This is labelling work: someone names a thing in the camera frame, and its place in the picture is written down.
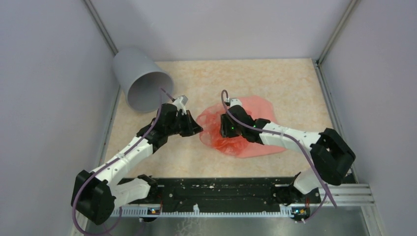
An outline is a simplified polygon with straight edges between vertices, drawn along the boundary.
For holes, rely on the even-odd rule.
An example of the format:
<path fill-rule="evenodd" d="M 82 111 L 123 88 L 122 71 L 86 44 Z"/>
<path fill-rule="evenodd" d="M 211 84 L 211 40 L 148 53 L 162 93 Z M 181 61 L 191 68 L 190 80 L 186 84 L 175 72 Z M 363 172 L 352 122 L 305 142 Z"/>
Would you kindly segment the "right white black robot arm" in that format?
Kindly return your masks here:
<path fill-rule="evenodd" d="M 223 138 L 241 136 L 250 143 L 298 151 L 307 158 L 310 168 L 296 175 L 288 189 L 289 198 L 295 203 L 301 203 L 317 187 L 341 185 L 356 158 L 332 128 L 322 132 L 287 128 L 268 119 L 253 119 L 240 105 L 230 107 L 220 120 Z"/>

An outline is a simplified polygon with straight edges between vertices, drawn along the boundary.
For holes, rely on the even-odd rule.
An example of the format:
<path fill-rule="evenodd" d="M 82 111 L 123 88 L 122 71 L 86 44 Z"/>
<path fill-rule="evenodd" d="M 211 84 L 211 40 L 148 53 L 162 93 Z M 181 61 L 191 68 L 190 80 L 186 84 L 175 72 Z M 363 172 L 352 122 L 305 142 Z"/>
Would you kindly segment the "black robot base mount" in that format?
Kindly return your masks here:
<path fill-rule="evenodd" d="M 163 213 L 279 212 L 283 207 L 318 204 L 318 189 L 303 195 L 291 186 L 293 177 L 154 178 L 148 196 L 133 204 L 162 205 Z"/>

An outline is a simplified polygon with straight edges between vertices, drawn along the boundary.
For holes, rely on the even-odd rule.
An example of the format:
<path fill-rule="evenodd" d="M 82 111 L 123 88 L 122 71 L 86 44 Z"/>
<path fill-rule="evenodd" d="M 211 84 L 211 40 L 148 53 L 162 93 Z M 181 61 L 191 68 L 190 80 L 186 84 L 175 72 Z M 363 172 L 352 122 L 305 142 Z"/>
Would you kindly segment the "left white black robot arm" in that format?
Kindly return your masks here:
<path fill-rule="evenodd" d="M 132 201 L 154 202 L 158 191 L 150 177 L 139 176 L 126 183 L 122 183 L 122 179 L 141 161 L 155 154 L 170 136 L 190 137 L 202 131 L 189 110 L 162 104 L 157 116 L 140 129 L 122 151 L 96 169 L 77 174 L 71 199 L 72 213 L 79 212 L 100 225 L 116 208 Z"/>

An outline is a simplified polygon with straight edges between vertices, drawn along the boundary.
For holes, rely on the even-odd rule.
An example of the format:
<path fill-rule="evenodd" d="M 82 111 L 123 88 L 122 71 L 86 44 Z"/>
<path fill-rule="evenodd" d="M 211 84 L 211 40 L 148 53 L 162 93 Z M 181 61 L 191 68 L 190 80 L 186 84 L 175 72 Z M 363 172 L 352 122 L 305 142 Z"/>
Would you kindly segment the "translucent red trash bag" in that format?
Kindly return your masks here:
<path fill-rule="evenodd" d="M 225 110 L 221 104 L 215 104 L 206 108 L 196 119 L 196 122 L 203 128 L 199 133 L 200 141 L 222 154 L 237 158 L 249 158 L 255 156 L 252 144 L 245 138 L 238 136 L 223 138 L 221 136 L 221 115 Z"/>

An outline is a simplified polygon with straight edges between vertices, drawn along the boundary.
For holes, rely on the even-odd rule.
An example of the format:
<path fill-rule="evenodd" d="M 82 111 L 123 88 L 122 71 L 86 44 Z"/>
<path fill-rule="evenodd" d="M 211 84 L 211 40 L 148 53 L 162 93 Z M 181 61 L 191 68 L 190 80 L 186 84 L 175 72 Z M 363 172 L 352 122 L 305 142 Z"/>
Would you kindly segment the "grey plastic trash bin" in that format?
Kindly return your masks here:
<path fill-rule="evenodd" d="M 113 59 L 112 68 L 127 105 L 136 112 L 157 110 L 160 88 L 169 94 L 174 91 L 173 78 L 135 47 L 119 50 Z"/>

